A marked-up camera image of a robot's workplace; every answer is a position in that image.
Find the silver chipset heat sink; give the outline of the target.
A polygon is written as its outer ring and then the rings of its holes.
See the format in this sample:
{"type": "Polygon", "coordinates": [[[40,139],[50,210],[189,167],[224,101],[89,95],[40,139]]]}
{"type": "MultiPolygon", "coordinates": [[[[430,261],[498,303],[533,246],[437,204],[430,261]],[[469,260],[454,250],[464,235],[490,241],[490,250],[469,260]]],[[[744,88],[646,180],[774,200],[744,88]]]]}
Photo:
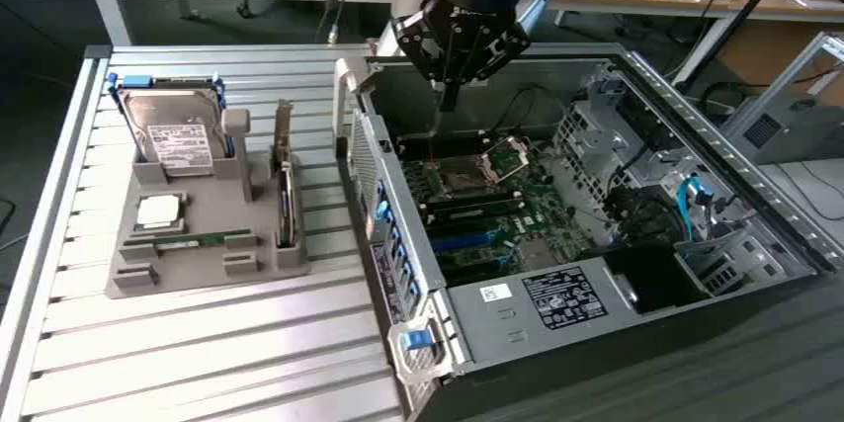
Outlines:
{"type": "Polygon", "coordinates": [[[560,258],[544,238],[522,241],[517,246],[517,250],[521,267],[525,271],[534,271],[560,264],[560,258]]]}

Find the blue expansion slot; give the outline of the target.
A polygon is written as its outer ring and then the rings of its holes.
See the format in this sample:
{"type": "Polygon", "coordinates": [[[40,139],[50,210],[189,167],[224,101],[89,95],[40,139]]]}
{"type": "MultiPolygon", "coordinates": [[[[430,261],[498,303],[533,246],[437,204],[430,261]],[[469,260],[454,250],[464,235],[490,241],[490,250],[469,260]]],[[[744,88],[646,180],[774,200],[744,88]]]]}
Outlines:
{"type": "Polygon", "coordinates": [[[428,238],[434,253],[458,251],[489,245],[497,237],[497,230],[468,232],[461,234],[440,234],[428,238]]]}

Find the grey power supply unit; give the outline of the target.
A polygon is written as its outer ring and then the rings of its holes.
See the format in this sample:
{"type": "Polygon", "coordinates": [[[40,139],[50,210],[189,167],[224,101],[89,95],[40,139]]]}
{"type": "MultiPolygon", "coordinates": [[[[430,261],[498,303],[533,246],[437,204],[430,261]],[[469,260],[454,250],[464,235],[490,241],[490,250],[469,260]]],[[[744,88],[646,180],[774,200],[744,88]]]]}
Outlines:
{"type": "Polygon", "coordinates": [[[645,321],[601,258],[452,287],[446,293],[469,359],[480,368],[645,321]]]}

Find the grey plastic parts rack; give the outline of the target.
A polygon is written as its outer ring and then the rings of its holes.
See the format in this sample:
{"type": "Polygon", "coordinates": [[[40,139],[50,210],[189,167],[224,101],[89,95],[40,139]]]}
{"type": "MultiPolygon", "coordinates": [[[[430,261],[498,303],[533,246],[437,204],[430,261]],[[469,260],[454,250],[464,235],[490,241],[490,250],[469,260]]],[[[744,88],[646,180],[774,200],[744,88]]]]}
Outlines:
{"type": "Polygon", "coordinates": [[[136,297],[190,289],[288,279],[309,271],[301,215],[298,160],[293,159],[296,245],[278,246],[278,192],[273,176],[272,145],[249,153],[245,134],[249,114],[228,110],[222,130],[234,142],[233,156],[213,161],[208,176],[168,178],[156,163],[136,162],[126,192],[104,293],[110,298],[136,297]],[[180,197],[180,217],[169,227],[136,227],[140,199],[180,197]],[[250,234],[225,238],[221,246],[157,250],[128,246],[128,239],[249,229],[250,234]]]}

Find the green motherboard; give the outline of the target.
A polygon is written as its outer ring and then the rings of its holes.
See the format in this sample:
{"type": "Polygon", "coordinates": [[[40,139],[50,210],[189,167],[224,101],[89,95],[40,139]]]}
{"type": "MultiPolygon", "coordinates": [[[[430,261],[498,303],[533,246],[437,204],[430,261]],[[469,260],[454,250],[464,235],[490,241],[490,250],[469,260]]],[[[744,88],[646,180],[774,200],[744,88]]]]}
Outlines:
{"type": "Polygon", "coordinates": [[[529,239],[544,238],[560,258],[572,262],[594,245],[588,232],[573,217],[573,208],[564,204],[553,179],[541,164],[541,154],[530,140],[513,135],[528,147],[529,165],[498,184],[488,181],[484,189],[448,193],[437,174],[437,161],[454,156],[480,155],[504,138],[485,132],[476,137],[433,141],[433,160],[426,161],[426,139],[409,139],[398,144],[398,159],[410,189],[426,237],[440,234],[497,230],[486,246],[434,253],[436,263],[449,286],[456,287],[526,272],[521,267],[517,246],[529,239]],[[525,207],[514,214],[445,225],[425,225],[429,207],[446,208],[504,201],[518,201],[525,207]]]}

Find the aluminium profile frame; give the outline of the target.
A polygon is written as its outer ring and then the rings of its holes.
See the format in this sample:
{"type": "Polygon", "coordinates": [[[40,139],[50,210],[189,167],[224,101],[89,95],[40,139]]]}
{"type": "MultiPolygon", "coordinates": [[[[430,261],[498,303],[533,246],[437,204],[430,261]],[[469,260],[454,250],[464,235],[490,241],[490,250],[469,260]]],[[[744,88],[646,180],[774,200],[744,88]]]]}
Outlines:
{"type": "Polygon", "coordinates": [[[768,103],[805,97],[844,108],[844,33],[821,32],[760,96],[768,103]]]}

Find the open black PC case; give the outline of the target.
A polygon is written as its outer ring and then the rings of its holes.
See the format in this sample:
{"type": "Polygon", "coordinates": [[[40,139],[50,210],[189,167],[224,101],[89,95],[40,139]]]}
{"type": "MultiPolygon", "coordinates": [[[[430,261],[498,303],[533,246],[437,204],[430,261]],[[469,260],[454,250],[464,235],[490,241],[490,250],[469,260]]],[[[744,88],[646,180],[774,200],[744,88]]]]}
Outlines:
{"type": "Polygon", "coordinates": [[[628,79],[654,117],[636,113],[633,125],[661,121],[653,144],[664,176],[656,185],[612,188],[602,211],[613,225],[600,230],[577,222],[594,245],[564,264],[604,259],[645,321],[541,354],[477,367],[398,159],[402,141],[426,139],[437,110],[434,91],[398,58],[348,59],[337,68],[348,75],[337,94],[350,115],[338,137],[340,176],[405,422],[464,422],[490,415],[601,370],[700,343],[844,268],[844,247],[637,55],[597,44],[534,47],[490,80],[462,90],[456,109],[441,112],[433,140],[482,132],[524,136],[549,171],[552,136],[570,102],[584,97],[594,77],[628,79]],[[769,231],[818,276],[724,300],[704,299],[672,244],[748,227],[769,231]],[[401,333],[420,329],[430,331],[434,345],[404,350],[401,333]]]}

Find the hard disk in blue carrier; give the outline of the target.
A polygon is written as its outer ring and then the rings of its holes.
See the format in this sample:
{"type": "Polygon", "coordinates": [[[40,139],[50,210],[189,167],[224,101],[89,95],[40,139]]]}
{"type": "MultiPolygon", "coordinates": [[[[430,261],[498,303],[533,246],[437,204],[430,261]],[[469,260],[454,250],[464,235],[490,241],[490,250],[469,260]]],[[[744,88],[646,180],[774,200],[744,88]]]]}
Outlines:
{"type": "Polygon", "coordinates": [[[137,161],[168,178],[208,176],[233,145],[222,130],[224,82],[218,76],[106,76],[108,94],[136,146],[137,161]]]}

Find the silver metal drive cage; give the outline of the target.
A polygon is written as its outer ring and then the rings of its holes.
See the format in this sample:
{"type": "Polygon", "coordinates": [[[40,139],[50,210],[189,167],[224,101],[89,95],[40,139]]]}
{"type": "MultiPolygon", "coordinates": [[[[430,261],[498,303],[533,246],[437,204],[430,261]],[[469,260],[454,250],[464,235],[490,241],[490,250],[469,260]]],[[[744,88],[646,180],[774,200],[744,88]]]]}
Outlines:
{"type": "Polygon", "coordinates": [[[653,144],[661,121],[634,126],[636,113],[650,115],[646,104],[621,75],[594,77],[570,102],[552,136],[549,173],[576,221],[606,230],[605,197],[618,185],[656,185],[665,171],[653,144]]]}

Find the blue case latch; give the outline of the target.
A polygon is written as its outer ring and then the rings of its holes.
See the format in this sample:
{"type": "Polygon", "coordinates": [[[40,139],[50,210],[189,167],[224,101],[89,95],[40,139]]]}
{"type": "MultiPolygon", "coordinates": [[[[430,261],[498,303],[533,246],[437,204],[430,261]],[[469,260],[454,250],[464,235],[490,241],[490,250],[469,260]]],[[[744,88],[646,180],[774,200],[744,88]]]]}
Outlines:
{"type": "Polygon", "coordinates": [[[401,347],[406,351],[430,348],[434,345],[432,333],[426,329],[408,330],[400,335],[401,347]]]}

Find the black tripod pole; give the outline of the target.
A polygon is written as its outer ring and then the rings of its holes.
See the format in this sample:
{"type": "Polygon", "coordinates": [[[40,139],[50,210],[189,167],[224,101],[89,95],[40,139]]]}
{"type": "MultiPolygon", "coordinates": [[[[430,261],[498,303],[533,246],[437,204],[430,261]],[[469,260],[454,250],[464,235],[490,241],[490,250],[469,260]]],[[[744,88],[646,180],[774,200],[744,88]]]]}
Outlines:
{"type": "Polygon", "coordinates": [[[761,0],[746,0],[741,9],[720,19],[708,29],[701,31],[700,39],[688,54],[682,65],[673,75],[672,85],[680,93],[685,93],[714,59],[720,49],[749,18],[761,0]]]}

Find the CPU socket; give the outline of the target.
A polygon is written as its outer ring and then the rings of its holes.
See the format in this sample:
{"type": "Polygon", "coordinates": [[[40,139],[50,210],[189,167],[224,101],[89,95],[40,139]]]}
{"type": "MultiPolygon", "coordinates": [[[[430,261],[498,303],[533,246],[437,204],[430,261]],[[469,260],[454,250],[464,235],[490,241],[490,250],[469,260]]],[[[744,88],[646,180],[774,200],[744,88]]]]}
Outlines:
{"type": "Polygon", "coordinates": [[[437,174],[448,193],[462,193],[488,187],[488,180],[473,155],[442,158],[437,161],[437,174]]]}

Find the thin socket locking lever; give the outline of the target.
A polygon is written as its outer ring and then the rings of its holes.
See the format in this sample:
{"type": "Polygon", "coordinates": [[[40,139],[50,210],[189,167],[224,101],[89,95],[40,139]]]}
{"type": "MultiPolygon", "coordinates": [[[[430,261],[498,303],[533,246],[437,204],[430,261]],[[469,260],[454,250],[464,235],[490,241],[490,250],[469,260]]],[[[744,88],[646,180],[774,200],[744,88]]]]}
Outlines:
{"type": "Polygon", "coordinates": [[[428,132],[425,133],[425,136],[426,136],[426,161],[428,162],[430,162],[433,160],[433,139],[437,136],[440,124],[441,124],[441,111],[440,110],[434,110],[433,111],[433,119],[432,119],[430,127],[429,127],[428,132]]]}

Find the metal socket cover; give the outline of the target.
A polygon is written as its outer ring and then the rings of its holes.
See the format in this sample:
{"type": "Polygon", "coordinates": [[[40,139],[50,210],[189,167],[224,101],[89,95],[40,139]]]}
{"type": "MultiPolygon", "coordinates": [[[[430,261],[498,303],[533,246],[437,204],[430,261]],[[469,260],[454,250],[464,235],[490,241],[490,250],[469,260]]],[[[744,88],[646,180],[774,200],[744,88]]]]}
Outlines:
{"type": "Polygon", "coordinates": [[[498,184],[529,165],[528,147],[509,135],[480,155],[478,163],[486,180],[498,184]]]}

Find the low-profile graphics card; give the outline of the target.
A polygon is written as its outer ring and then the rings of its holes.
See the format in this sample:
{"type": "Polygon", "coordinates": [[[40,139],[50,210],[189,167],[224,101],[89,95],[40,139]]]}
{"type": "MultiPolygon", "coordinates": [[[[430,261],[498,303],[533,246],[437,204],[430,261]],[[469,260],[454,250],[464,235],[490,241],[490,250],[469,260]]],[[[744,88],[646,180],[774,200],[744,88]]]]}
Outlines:
{"type": "Polygon", "coordinates": [[[272,144],[273,176],[278,192],[278,246],[296,245],[296,200],[293,185],[293,159],[290,154],[290,118],[293,105],[278,99],[274,113],[272,144]]]}

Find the grey disk bay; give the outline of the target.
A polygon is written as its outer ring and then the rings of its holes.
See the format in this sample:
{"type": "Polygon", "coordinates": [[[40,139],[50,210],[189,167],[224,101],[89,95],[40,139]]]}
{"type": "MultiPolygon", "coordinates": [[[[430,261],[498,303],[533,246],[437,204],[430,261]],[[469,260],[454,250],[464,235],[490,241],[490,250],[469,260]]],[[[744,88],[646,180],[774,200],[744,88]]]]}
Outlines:
{"type": "Polygon", "coordinates": [[[818,276],[781,240],[758,228],[741,228],[702,241],[676,242],[672,250],[704,299],[724,300],[818,276]]]}

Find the grey computer tower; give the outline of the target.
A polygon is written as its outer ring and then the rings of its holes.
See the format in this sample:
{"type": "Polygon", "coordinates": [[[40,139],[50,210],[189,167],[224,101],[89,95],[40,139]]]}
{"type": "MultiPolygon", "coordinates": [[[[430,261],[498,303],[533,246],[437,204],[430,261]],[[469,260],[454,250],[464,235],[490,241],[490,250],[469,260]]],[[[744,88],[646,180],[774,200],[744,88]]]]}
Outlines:
{"type": "Polygon", "coordinates": [[[844,107],[810,95],[749,101],[722,132],[757,165],[844,158],[844,107]]]}

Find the silver CPU chip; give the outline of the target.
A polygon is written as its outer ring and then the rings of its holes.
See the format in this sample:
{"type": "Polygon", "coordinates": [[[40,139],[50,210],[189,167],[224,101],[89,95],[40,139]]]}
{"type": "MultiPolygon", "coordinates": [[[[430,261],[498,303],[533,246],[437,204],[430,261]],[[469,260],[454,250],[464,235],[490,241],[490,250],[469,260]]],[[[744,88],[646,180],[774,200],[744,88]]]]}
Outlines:
{"type": "Polygon", "coordinates": [[[181,200],[176,195],[142,197],[137,206],[136,227],[146,230],[169,227],[180,217],[181,200]]]}

